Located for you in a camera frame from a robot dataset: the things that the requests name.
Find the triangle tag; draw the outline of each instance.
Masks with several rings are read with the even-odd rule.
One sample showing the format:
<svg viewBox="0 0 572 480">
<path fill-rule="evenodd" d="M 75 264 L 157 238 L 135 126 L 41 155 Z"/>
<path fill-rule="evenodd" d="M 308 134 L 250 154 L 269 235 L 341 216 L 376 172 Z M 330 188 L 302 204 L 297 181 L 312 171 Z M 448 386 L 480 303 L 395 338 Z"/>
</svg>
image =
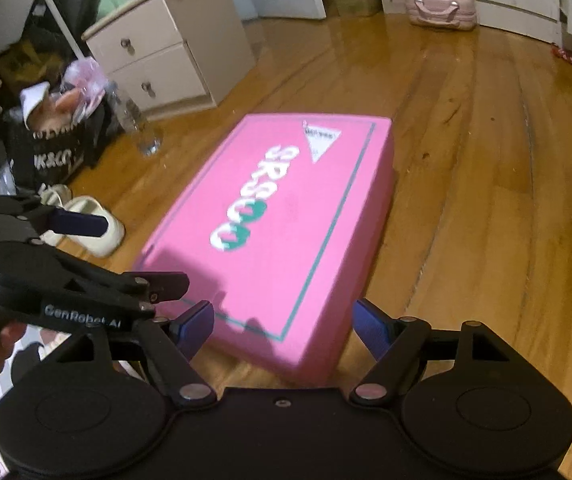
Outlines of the triangle tag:
<svg viewBox="0 0 572 480">
<path fill-rule="evenodd" d="M 313 157 L 313 164 L 317 162 L 322 155 L 339 139 L 341 130 L 333 130 L 332 128 L 323 128 L 322 126 L 313 126 L 304 121 L 304 134 L 308 140 L 310 154 Z"/>
</svg>

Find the white pole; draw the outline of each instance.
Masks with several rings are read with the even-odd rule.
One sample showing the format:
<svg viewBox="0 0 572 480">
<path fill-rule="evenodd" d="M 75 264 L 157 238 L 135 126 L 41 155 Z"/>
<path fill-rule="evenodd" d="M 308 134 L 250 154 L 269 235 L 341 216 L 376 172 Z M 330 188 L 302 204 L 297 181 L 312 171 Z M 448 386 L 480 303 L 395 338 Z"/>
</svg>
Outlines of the white pole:
<svg viewBox="0 0 572 480">
<path fill-rule="evenodd" d="M 72 33 L 70 32 L 70 29 L 67 27 L 66 22 L 64 22 L 64 19 L 61 17 L 59 9 L 56 8 L 54 0 L 45 0 L 45 1 L 46 5 L 48 6 L 48 9 L 50 9 L 50 12 L 52 12 L 52 15 L 54 16 L 56 24 L 59 25 L 61 32 L 64 33 L 66 41 L 70 45 L 70 48 L 72 48 L 72 51 L 74 52 L 75 56 L 77 56 L 77 59 L 82 59 L 83 57 L 85 57 L 83 55 L 83 52 L 79 48 L 79 45 L 77 45 L 77 42 L 72 37 Z"/>
</svg>

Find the screw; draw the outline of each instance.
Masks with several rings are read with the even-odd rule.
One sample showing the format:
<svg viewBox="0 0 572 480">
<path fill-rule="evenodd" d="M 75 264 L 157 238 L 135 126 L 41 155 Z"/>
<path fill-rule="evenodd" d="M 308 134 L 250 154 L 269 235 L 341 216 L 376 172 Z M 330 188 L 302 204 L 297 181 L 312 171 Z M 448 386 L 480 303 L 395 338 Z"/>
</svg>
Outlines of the screw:
<svg viewBox="0 0 572 480">
<path fill-rule="evenodd" d="M 192 383 L 182 386 L 179 395 L 186 400 L 201 400 L 208 397 L 211 391 L 206 384 Z"/>
<path fill-rule="evenodd" d="M 386 397 L 388 391 L 381 384 L 366 383 L 357 386 L 355 393 L 364 400 L 378 400 Z"/>
</svg>

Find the pink shoe box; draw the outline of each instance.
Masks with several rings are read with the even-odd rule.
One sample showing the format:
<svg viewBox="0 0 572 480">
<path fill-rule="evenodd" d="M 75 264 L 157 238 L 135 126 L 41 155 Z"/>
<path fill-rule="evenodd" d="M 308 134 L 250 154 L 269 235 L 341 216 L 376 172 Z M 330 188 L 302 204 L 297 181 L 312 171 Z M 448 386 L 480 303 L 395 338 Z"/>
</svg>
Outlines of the pink shoe box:
<svg viewBox="0 0 572 480">
<path fill-rule="evenodd" d="M 300 384 L 324 384 L 351 329 L 393 192 L 391 121 L 248 115 L 146 244 L 136 270 L 182 270 L 160 304 L 215 306 L 210 341 Z"/>
</svg>

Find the plastic bottle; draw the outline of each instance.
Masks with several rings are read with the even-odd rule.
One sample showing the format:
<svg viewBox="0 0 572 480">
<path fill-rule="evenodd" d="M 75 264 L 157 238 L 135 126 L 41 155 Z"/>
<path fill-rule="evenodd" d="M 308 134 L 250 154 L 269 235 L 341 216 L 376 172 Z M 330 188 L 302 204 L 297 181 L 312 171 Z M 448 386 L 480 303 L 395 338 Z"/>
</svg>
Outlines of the plastic bottle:
<svg viewBox="0 0 572 480">
<path fill-rule="evenodd" d="M 106 99 L 117 121 L 131 137 L 139 152 L 144 156 L 156 153 L 162 144 L 161 132 L 146 122 L 128 93 L 111 81 L 106 85 Z"/>
</svg>

